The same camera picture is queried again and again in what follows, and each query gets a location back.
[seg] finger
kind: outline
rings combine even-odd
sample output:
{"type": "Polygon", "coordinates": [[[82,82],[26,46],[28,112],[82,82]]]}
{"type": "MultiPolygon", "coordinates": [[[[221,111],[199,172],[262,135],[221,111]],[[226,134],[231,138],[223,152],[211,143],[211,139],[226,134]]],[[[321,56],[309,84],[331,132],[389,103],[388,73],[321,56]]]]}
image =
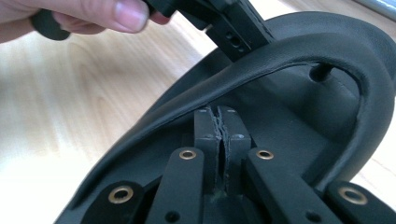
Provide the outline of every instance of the finger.
{"type": "Polygon", "coordinates": [[[171,20],[170,18],[165,17],[163,14],[161,14],[161,12],[158,11],[154,12],[149,18],[160,25],[165,25],[171,20]]]}
{"type": "Polygon", "coordinates": [[[112,30],[138,33],[149,19],[149,8],[141,0],[25,0],[31,7],[43,7],[112,30]]]}
{"type": "Polygon", "coordinates": [[[32,32],[33,26],[27,19],[0,24],[0,43],[5,43],[32,32]]]}
{"type": "Polygon", "coordinates": [[[70,33],[96,35],[105,30],[102,26],[63,13],[53,12],[52,16],[61,24],[62,29],[70,33]]]}

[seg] wooden floor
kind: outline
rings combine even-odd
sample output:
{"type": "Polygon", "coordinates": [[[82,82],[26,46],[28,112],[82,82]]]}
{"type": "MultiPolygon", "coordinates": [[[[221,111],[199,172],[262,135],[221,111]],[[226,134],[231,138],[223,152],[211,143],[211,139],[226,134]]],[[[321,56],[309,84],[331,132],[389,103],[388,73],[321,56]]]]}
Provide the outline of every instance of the wooden floor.
{"type": "MultiPolygon", "coordinates": [[[[251,1],[265,19],[321,10],[396,23],[349,0],[251,1]]],[[[0,45],[0,223],[51,223],[78,184],[148,107],[215,46],[180,15],[139,35],[0,45]]],[[[354,182],[396,209],[396,121],[354,182]]]]}

